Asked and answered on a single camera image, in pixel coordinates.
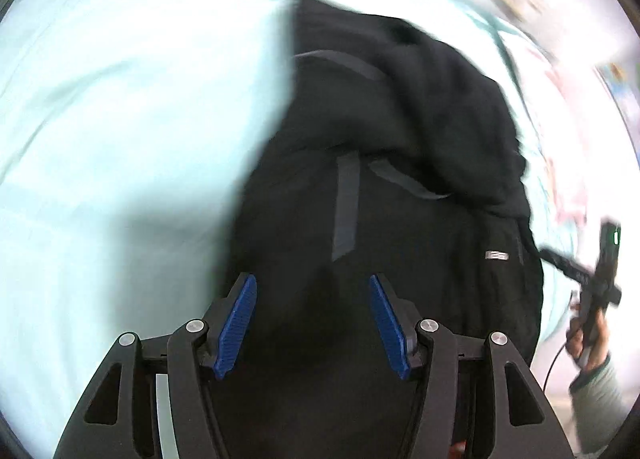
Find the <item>black fabric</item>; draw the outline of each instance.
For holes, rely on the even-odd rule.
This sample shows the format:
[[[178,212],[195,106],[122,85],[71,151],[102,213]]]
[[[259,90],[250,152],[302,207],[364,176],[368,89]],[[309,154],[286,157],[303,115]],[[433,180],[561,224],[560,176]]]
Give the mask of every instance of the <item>black fabric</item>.
[[[415,387],[388,365],[367,280],[383,272],[456,333],[503,331],[530,362],[543,277],[525,162],[497,84],[402,20],[299,0],[294,48],[294,97],[245,185],[226,267],[228,284],[256,275],[254,320],[211,393],[233,458],[388,459]],[[355,245],[332,261],[351,152]],[[369,163],[382,159],[447,197],[380,178]]]

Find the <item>metal screw head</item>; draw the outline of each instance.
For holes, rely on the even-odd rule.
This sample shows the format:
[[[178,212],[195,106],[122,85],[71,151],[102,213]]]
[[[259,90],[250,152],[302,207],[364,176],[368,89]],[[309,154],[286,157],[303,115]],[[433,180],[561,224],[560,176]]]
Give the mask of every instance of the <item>metal screw head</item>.
[[[426,318],[420,322],[420,329],[427,331],[427,333],[433,333],[438,330],[438,322]]]
[[[198,333],[204,329],[204,322],[202,320],[191,320],[187,324],[187,331],[190,333]]]
[[[494,344],[505,345],[507,343],[507,335],[496,331],[491,334],[491,340]]]
[[[120,338],[118,338],[118,343],[124,347],[131,345],[135,341],[136,336],[132,333],[124,333]]]

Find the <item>poster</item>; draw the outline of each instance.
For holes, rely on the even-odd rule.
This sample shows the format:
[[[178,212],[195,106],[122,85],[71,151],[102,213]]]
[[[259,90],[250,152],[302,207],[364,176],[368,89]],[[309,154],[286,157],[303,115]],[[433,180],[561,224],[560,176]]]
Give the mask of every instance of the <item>poster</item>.
[[[640,54],[600,66],[598,71],[618,105],[640,165]]]

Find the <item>bed sheet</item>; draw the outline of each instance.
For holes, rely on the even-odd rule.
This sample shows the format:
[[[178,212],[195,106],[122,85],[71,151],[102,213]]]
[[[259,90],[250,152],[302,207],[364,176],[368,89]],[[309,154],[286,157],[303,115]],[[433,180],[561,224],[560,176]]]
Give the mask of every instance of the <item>bed sheet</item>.
[[[536,240],[573,251],[498,46],[510,26],[463,0],[329,1],[409,20],[500,84]],[[291,3],[16,0],[0,22],[0,410],[36,459],[118,334],[169,333],[214,297],[239,187],[289,100]],[[555,287],[546,269],[541,337]]]

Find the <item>gray strap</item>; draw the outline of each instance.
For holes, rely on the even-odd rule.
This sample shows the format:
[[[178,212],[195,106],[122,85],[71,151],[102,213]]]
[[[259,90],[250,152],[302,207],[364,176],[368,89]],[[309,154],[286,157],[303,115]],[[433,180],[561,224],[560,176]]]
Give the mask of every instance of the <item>gray strap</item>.
[[[410,192],[420,199],[443,199],[450,195],[436,194],[435,192],[427,190],[420,182],[415,181],[411,176],[400,172],[395,166],[391,165],[388,160],[375,160],[375,162],[369,163],[369,168],[372,169],[373,173],[379,178],[401,186],[407,192]]]
[[[357,56],[349,53],[343,53],[342,51],[333,51],[332,49],[316,49],[315,51],[298,53],[295,58],[302,58],[305,56],[314,56],[317,58],[331,60],[336,64],[340,64],[346,68],[351,69],[352,71],[356,71],[356,73],[363,75],[363,77],[368,78],[369,80],[382,80],[385,77],[384,73],[377,67],[368,64],[364,60],[359,59]]]
[[[335,261],[356,246],[358,224],[358,194],[360,191],[360,158],[349,152],[337,158],[338,194],[335,198],[334,250]]]

